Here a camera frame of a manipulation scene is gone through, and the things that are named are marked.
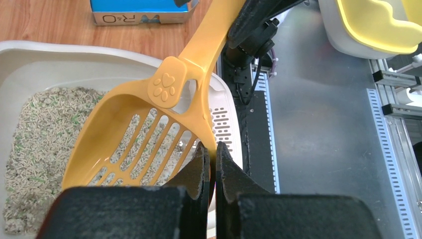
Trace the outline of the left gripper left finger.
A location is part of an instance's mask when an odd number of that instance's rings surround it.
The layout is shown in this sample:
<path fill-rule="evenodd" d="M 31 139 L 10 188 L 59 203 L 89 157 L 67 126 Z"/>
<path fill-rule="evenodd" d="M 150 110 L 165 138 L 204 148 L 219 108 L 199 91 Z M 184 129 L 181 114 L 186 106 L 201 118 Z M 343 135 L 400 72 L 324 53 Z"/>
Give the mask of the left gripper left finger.
<path fill-rule="evenodd" d="M 210 197 L 210 156 L 199 142 L 192 159 L 164 187 L 177 189 L 173 239 L 205 239 Z"/>

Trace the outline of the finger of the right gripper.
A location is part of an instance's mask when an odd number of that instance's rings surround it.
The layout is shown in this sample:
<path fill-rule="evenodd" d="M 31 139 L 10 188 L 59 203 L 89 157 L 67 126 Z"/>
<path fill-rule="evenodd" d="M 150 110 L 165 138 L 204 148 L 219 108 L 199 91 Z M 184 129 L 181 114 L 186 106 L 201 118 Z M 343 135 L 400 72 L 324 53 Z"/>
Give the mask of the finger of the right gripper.
<path fill-rule="evenodd" d="M 302 2 L 303 0 L 246 0 L 228 31 L 229 47 L 237 47 L 265 21 Z"/>

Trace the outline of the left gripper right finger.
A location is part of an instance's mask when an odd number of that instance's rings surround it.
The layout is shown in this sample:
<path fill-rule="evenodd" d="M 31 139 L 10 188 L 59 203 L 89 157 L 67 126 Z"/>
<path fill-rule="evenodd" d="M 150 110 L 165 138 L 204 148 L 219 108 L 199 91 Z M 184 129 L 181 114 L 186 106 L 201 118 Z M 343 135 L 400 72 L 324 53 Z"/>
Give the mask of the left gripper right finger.
<path fill-rule="evenodd" d="M 259 186 L 233 160 L 225 143 L 216 150 L 216 236 L 218 239 L 259 239 L 255 225 L 255 194 L 269 192 Z"/>

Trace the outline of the beige litter box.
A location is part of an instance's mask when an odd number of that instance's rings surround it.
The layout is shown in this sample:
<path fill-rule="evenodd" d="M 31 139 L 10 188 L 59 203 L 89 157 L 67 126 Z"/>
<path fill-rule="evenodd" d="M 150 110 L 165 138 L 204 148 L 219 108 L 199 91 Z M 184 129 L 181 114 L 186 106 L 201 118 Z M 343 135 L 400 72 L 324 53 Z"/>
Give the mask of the beige litter box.
<path fill-rule="evenodd" d="M 55 87 L 85 87 L 107 91 L 126 81 L 152 75 L 162 60 L 121 49 L 50 44 L 33 41 L 0 42 L 0 209 L 6 203 L 6 157 L 24 102 L 37 92 Z M 242 169 L 242 147 L 234 100 L 216 74 L 210 81 L 209 106 L 218 141 L 224 142 Z"/>

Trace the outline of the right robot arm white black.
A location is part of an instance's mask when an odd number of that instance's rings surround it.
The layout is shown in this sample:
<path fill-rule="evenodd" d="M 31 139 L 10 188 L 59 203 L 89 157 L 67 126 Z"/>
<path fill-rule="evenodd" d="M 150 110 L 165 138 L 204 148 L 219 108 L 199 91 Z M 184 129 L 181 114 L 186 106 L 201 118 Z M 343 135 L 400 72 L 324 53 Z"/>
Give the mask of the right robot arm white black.
<path fill-rule="evenodd" d="M 222 52 L 223 79 L 234 97 L 247 106 L 253 98 L 266 57 L 274 56 L 277 18 L 300 0 L 247 0 L 229 29 Z"/>

